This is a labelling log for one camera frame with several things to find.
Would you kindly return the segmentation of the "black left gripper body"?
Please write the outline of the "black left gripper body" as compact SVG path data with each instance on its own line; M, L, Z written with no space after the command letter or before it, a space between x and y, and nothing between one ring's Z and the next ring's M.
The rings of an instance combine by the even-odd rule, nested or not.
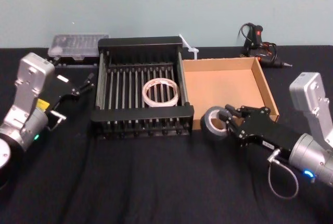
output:
M78 88L69 79L58 75L51 80L50 84L39 95L38 108L48 113L55 110L64 100L78 97Z

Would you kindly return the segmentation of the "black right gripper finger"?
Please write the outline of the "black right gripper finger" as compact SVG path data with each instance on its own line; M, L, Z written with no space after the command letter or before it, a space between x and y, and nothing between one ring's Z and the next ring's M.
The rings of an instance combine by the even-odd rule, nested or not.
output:
M223 112L222 110L220 110L218 113L219 119L225 123L225 129L228 135L233 136L241 141L245 139L244 130L241 127L244 116L244 113L237 113L236 115L232 115L231 113Z
M249 107L249 106L241 106L239 108L235 108L230 104L226 104L225 108L235 117L237 118L246 118L250 114L255 111L259 111L259 108Z

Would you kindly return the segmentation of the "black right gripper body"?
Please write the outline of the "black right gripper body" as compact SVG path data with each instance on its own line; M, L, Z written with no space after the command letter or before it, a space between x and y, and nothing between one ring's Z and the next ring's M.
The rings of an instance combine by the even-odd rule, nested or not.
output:
M254 143L268 150L280 150L280 157L288 160L291 151L301 134L281 125L270 118L267 107L242 106L236 109L235 116L243 122L235 129L235 136L242 144Z

